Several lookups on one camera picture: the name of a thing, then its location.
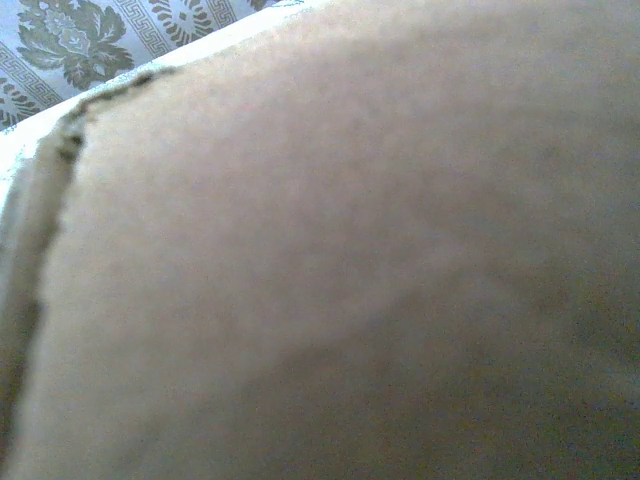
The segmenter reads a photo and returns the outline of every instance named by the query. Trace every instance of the fabric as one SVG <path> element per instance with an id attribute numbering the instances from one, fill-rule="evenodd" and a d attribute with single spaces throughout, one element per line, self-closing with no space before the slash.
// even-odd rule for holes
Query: fabric
<path id="1" fill-rule="evenodd" d="M 0 129 L 274 3 L 3 0 Z"/>
<path id="2" fill-rule="evenodd" d="M 81 105 L 3 479 L 633 478 L 639 34 L 333 2 Z"/>

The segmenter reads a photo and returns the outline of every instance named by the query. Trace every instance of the patterned fabric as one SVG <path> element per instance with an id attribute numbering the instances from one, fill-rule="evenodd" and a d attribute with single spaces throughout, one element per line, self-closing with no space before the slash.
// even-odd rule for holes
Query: patterned fabric
<path id="1" fill-rule="evenodd" d="M 277 1 L 2 0 L 0 130 Z"/>

